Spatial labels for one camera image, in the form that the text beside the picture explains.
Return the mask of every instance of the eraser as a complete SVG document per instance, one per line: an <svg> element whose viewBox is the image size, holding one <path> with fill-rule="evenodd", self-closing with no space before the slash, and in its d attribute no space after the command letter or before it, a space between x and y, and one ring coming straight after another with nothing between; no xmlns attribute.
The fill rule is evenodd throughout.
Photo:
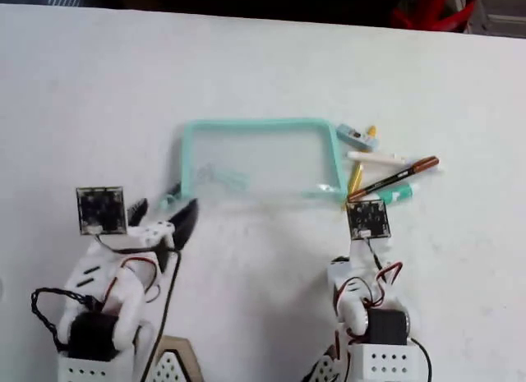
<svg viewBox="0 0 526 382"><path fill-rule="evenodd" d="M351 145L360 150L372 151L378 146L378 139L353 129L350 126L341 124L336 127L336 135L345 144Z"/></svg>

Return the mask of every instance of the black electronic component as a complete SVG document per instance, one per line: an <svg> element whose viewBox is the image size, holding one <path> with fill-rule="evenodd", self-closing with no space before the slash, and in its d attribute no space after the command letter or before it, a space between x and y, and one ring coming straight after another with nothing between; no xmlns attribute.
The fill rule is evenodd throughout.
<svg viewBox="0 0 526 382"><path fill-rule="evenodd" d="M352 240L391 237L383 200L348 202L347 218Z"/></svg>
<svg viewBox="0 0 526 382"><path fill-rule="evenodd" d="M126 233L126 210L121 187L78 187L76 200L81 234Z"/></svg>
<svg viewBox="0 0 526 382"><path fill-rule="evenodd" d="M76 359L110 361L117 354L113 329L118 317L100 312L84 312L73 320L68 356Z"/></svg>
<svg viewBox="0 0 526 382"><path fill-rule="evenodd" d="M366 343L407 345L408 320L402 311L369 308Z"/></svg>

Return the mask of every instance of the red chair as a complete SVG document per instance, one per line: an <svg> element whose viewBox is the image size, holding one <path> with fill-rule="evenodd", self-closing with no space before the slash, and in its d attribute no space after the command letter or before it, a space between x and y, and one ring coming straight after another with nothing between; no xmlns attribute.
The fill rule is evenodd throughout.
<svg viewBox="0 0 526 382"><path fill-rule="evenodd" d="M455 14L441 17L445 0L417 0L415 11L405 14L399 9L391 12L390 24L399 29L430 31L464 31L477 0L465 0L465 7Z"/></svg>

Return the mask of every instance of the circuit board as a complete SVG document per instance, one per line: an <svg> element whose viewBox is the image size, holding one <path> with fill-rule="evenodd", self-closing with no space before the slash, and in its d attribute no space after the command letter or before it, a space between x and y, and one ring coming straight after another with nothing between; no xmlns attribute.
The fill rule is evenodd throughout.
<svg viewBox="0 0 526 382"><path fill-rule="evenodd" d="M121 187L78 187L76 202L81 234L125 234L126 210Z"/></svg>
<svg viewBox="0 0 526 382"><path fill-rule="evenodd" d="M391 237L383 200L349 202L347 218L351 240Z"/></svg>

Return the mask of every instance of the yellow marker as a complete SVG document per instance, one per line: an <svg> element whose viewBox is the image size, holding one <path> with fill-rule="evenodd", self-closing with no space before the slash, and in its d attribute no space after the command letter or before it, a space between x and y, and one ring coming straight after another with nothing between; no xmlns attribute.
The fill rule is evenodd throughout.
<svg viewBox="0 0 526 382"><path fill-rule="evenodd" d="M369 127L367 134L371 137L376 137L376 126ZM353 173L348 180L347 184L347 196L358 190L362 184L362 171L363 165L360 162L354 164Z"/></svg>

